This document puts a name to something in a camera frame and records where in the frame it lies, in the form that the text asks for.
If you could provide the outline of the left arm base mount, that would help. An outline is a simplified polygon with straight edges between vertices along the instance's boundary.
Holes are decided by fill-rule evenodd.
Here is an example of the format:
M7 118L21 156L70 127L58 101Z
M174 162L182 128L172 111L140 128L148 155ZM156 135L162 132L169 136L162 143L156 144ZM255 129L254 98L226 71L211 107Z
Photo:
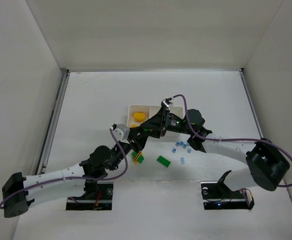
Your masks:
M91 192L78 197L69 197L65 209L67 211L111 211L113 192L113 182L96 183Z

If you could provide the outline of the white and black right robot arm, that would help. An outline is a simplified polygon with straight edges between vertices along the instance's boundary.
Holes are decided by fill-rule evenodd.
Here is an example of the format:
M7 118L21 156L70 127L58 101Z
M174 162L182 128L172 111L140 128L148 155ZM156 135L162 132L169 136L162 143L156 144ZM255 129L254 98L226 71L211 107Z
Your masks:
M273 192L290 168L283 151L266 139L228 140L204 128L205 120L196 109L186 111L180 118L163 107L140 125L144 131L160 138L166 132L189 135L187 142L196 151L225 156L247 165L242 171L226 175L225 185L231 190L260 186Z

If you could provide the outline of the yellow oval butterfly lego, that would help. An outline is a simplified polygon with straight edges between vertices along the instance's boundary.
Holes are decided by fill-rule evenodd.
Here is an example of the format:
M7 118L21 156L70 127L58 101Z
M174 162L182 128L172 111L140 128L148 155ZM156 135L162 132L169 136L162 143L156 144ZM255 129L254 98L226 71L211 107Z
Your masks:
M143 112L135 112L133 118L136 122L142 123L146 120L146 114Z

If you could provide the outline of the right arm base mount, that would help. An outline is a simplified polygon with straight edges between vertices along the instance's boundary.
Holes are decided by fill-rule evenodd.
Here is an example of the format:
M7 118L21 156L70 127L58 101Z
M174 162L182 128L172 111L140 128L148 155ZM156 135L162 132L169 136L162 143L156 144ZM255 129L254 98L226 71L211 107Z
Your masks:
M230 172L226 171L217 181L201 182L204 210L252 210L255 200L249 189L232 191L225 185Z

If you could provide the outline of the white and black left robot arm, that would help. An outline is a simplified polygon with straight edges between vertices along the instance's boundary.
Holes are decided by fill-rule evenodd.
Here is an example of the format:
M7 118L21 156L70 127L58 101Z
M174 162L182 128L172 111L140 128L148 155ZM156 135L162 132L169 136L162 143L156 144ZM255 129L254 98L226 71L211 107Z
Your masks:
M12 174L2 187L0 210L5 218L14 218L30 208L61 198L91 197L99 182L121 178L128 171L127 155L140 153L152 130L125 125L113 125L110 135L115 145L97 147L87 160L50 173L26 175Z

